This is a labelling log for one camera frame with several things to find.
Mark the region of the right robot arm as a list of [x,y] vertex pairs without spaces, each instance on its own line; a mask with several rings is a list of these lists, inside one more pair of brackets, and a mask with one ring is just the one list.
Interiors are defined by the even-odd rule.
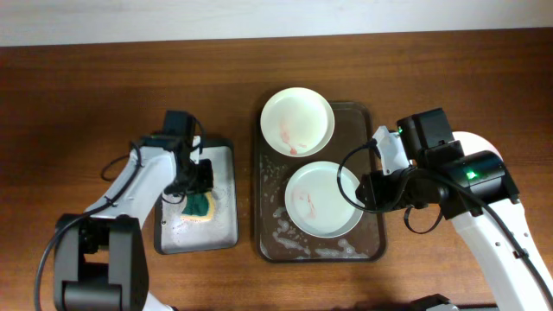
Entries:
[[468,154],[442,109],[379,127],[365,143],[382,168],[363,175],[354,207],[366,213],[440,207],[476,258],[501,310],[550,310],[552,277],[531,236],[518,188],[489,149]]

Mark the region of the light green plate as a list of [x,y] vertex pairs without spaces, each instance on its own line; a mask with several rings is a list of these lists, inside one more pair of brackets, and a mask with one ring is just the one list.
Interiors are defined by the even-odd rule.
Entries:
[[335,162],[311,162],[295,171],[284,194],[292,222],[317,238],[337,238],[350,232],[363,212],[352,206],[357,177]]

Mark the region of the pinkish white plate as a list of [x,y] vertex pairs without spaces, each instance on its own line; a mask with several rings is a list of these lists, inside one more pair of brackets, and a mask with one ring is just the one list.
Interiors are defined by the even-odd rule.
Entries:
[[481,151],[491,151],[500,159],[503,159],[499,151],[482,136],[467,131],[454,131],[453,136],[455,140],[461,143],[461,147],[466,156]]

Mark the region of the green yellow sponge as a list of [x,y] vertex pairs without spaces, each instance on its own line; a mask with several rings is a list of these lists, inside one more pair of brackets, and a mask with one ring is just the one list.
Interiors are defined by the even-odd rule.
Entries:
[[181,212],[181,220],[193,222],[207,222],[213,219],[215,202],[211,192],[190,194],[186,198],[186,205]]

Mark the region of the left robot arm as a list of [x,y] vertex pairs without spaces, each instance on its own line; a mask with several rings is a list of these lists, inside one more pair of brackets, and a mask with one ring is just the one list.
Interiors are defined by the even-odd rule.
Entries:
[[149,290],[142,228],[162,195],[185,200],[213,188],[200,121],[167,111],[159,131],[132,143],[126,165],[81,214],[63,214],[48,242],[58,310],[167,310]]

